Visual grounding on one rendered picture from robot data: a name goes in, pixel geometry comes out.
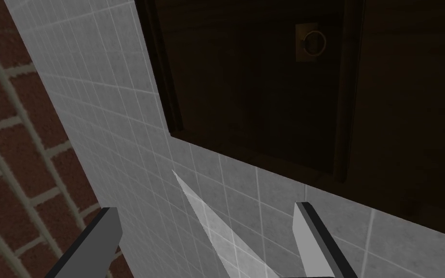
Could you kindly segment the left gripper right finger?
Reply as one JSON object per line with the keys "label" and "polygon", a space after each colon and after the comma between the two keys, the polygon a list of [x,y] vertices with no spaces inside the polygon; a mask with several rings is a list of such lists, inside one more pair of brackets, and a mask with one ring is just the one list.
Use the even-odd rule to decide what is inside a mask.
{"label": "left gripper right finger", "polygon": [[307,278],[358,278],[309,202],[296,202],[292,231]]}

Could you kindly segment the dark brown wooden door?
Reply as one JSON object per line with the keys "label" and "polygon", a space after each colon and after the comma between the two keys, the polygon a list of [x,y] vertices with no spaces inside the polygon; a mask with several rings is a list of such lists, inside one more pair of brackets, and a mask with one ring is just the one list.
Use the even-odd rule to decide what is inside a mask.
{"label": "dark brown wooden door", "polygon": [[[301,182],[347,177],[365,0],[136,0],[170,133]],[[316,62],[295,25],[318,23]]]}

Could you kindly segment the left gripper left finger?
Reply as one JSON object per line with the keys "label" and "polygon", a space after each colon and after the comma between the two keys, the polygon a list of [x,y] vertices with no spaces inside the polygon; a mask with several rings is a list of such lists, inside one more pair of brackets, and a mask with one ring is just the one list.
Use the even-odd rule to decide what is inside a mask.
{"label": "left gripper left finger", "polygon": [[101,208],[44,278],[106,278],[122,235],[118,209]]}

